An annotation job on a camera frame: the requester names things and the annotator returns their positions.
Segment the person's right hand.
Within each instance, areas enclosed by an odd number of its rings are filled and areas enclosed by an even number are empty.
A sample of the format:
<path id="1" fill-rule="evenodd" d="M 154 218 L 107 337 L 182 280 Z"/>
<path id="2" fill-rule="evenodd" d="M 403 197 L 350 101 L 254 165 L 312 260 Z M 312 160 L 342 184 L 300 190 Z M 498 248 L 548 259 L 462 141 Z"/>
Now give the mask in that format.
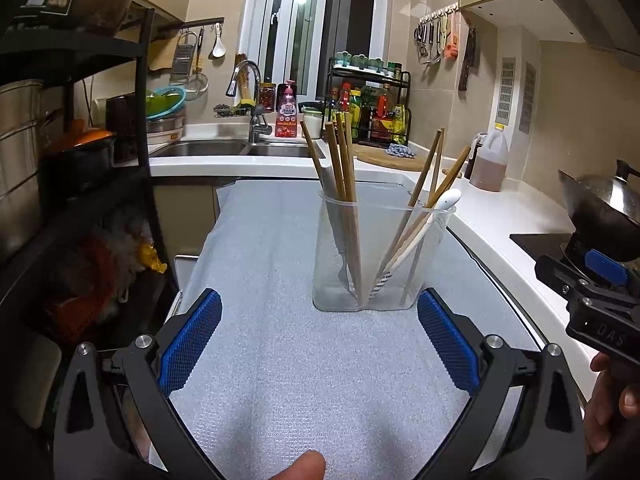
<path id="1" fill-rule="evenodd" d="M 598 377 L 584 416 L 588 463 L 606 458 L 597 471 L 598 479 L 638 479 L 639 375 L 602 352 L 593 357 L 590 370 Z M 634 426 L 627 439 L 613 429 L 616 417 Z"/>

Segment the person's left hand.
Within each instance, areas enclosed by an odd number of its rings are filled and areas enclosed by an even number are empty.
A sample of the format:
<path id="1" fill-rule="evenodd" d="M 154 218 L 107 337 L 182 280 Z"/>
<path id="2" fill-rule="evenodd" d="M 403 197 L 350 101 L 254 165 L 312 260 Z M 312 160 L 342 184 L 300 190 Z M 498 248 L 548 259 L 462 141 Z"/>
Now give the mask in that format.
<path id="1" fill-rule="evenodd" d="M 323 480 L 326 460 L 318 451 L 309 450 L 294 460 L 288 468 L 280 471 L 271 480 Z"/>

